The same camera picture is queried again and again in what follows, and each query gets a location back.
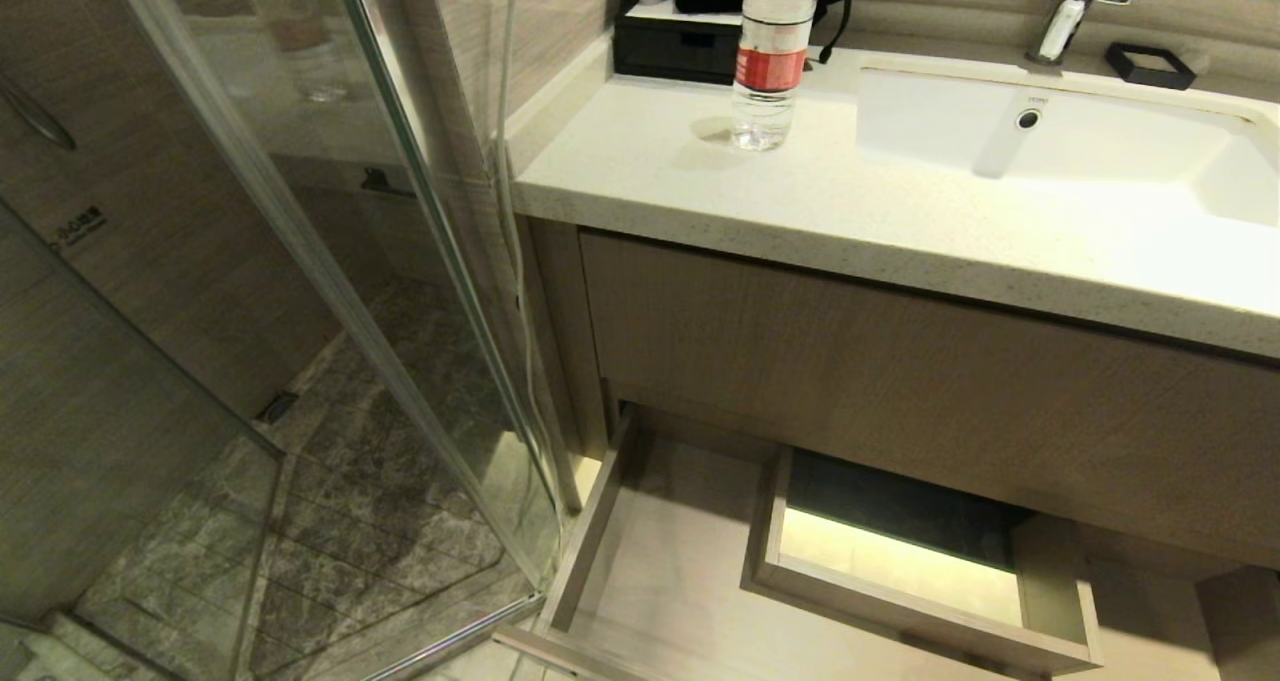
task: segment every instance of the faucet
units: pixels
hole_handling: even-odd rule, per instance
[[[1084,20],[1084,12],[1089,10],[1093,1],[1128,6],[1133,0],[1053,0],[1041,33],[1027,50],[1028,60],[1042,67],[1060,65],[1066,47],[1075,37],[1075,29],[1079,29],[1080,20]]]

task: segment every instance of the glass shower enclosure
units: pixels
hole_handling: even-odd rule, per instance
[[[556,463],[360,0],[6,1],[76,148],[0,102],[0,678],[389,678],[531,613]]]

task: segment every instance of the open drawer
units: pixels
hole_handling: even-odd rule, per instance
[[[791,448],[767,479],[750,540],[760,593],[1037,673],[1102,666],[1074,522],[1010,520],[1004,504]]]
[[[785,558],[781,534],[769,554],[768,520],[790,495],[776,460],[795,452],[673,419],[623,412],[539,621],[499,641],[598,681],[1043,681],[1033,668],[1073,663],[1073,681],[1280,678],[1275,572],[1226,562],[1174,577],[1120,558],[1120,545],[1094,557],[1094,527],[1028,515],[1010,534],[1023,573],[1000,625],[925,586],[888,593],[810,573]],[[787,573],[800,581],[787,586]],[[937,576],[982,585],[956,568]],[[867,599],[906,612],[873,616]],[[1024,605],[1048,616],[1021,626]]]

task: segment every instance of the vanity cabinet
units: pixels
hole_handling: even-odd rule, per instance
[[[594,344],[595,364],[567,375],[595,381],[605,407],[634,399],[1280,567],[1280,365],[626,236],[575,238],[590,338],[561,347]],[[575,403],[581,428],[593,412]]]

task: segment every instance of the countertop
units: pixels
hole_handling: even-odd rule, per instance
[[[726,87],[612,76],[520,173],[517,211],[1280,358],[1280,229],[869,160],[855,148],[867,65],[1029,78],[1010,63],[837,49],[805,74],[787,143],[751,154],[728,143]],[[1034,78],[1280,125],[1274,102]]]

